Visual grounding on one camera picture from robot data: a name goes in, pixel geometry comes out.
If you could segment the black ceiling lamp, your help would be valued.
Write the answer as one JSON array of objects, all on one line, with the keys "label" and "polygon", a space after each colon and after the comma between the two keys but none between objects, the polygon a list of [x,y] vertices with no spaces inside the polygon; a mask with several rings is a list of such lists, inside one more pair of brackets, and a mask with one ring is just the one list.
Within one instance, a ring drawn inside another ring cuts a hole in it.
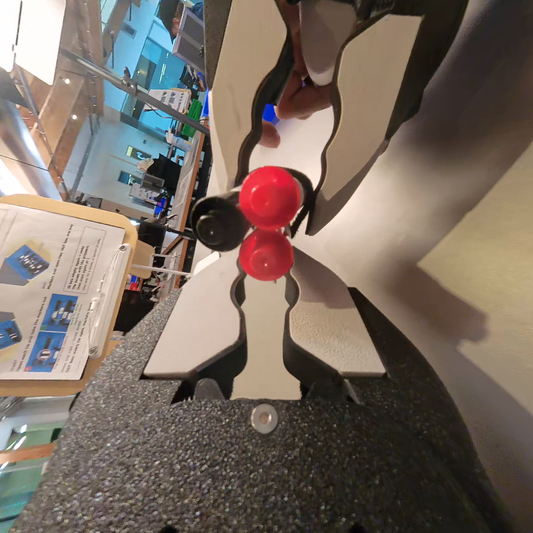
[{"label": "black ceiling lamp", "polygon": [[53,85],[65,12],[66,1],[1,1],[1,68]]}]

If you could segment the black lamp pole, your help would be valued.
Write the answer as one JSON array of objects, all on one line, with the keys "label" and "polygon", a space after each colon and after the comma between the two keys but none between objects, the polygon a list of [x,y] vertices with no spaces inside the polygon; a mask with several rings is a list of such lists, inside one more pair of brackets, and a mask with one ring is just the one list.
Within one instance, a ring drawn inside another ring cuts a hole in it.
[{"label": "black lamp pole", "polygon": [[77,55],[76,53],[60,46],[59,52],[62,56],[81,67],[84,71],[94,77],[101,78],[104,81],[109,82],[112,86],[122,90],[126,94],[140,100],[144,104],[150,106],[155,110],[160,110],[166,115],[176,119],[178,122],[189,125],[194,130],[201,132],[201,134],[210,136],[210,130],[202,123],[193,120],[187,115],[173,109],[168,104],[162,103],[155,97],[149,95],[148,92],[139,87],[139,85],[131,79],[131,77],[118,76],[115,72],[108,70],[107,68],[100,67],[89,60]]}]

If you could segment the red dry erase marker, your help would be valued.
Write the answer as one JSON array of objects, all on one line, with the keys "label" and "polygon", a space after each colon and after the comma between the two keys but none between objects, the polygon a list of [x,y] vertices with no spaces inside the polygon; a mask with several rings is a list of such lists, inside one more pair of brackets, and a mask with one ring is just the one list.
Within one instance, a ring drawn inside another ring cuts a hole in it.
[{"label": "red dry erase marker", "polygon": [[294,264],[294,249],[284,230],[256,229],[240,245],[238,259],[244,273],[259,281],[275,281]]},{"label": "red dry erase marker", "polygon": [[261,230],[278,230],[295,219],[305,200],[300,181],[278,166],[253,170],[243,181],[239,207],[245,219]]}]

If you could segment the black dry erase marker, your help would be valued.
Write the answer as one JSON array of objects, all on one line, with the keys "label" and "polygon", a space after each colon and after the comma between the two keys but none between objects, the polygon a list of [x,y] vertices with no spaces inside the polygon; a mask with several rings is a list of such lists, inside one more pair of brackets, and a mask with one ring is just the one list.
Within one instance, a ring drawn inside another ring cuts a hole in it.
[{"label": "black dry erase marker", "polygon": [[251,227],[240,209],[237,190],[197,201],[192,208],[191,224],[196,239],[215,252],[236,249]]}]

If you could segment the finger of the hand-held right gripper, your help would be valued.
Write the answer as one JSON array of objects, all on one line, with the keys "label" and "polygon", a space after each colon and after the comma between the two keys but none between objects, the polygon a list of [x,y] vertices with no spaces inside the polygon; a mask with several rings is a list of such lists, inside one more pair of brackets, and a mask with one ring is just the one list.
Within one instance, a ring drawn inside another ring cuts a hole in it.
[{"label": "finger of the hand-held right gripper", "polygon": [[217,187],[242,184],[293,68],[290,31],[277,1],[207,1],[210,142]]},{"label": "finger of the hand-held right gripper", "polygon": [[388,147],[425,8],[414,1],[303,1],[299,10],[305,66],[313,83],[330,86],[334,111],[306,228],[314,236]]}]

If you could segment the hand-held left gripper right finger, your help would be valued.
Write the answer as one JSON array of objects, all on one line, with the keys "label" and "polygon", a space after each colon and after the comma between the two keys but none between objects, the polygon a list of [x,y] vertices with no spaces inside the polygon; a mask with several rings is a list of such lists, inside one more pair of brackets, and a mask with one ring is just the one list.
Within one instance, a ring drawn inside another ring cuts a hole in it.
[{"label": "hand-held left gripper right finger", "polygon": [[347,285],[301,250],[286,275],[283,364],[303,391],[386,369]]}]

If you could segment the silver ventilation duct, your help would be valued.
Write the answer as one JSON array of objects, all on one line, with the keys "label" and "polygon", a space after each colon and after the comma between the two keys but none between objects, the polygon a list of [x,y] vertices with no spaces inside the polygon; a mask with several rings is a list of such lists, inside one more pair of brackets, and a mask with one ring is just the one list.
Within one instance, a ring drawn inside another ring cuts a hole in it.
[{"label": "silver ventilation duct", "polygon": [[1,196],[16,194],[62,201],[18,109],[1,99]]}]

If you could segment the white stand pole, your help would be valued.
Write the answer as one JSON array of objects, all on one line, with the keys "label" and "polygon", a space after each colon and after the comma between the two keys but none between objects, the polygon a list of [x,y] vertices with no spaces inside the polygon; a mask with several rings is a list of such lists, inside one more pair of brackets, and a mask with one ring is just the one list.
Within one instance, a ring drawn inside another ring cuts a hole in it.
[{"label": "white stand pole", "polygon": [[166,267],[159,267],[154,264],[132,264],[128,268],[127,274],[131,276],[136,276],[137,278],[140,278],[142,280],[147,280],[150,277],[156,275],[176,276],[183,277],[186,279],[190,279],[193,276],[193,274],[190,272],[172,270]]}]

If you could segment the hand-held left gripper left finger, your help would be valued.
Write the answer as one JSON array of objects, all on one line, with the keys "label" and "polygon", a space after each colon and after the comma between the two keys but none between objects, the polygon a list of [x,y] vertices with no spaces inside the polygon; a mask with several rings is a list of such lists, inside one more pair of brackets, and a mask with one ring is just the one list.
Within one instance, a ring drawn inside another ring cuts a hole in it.
[{"label": "hand-held left gripper left finger", "polygon": [[216,381],[232,392],[247,362],[242,304],[244,277],[238,253],[224,253],[183,286],[143,375],[197,383]]}]

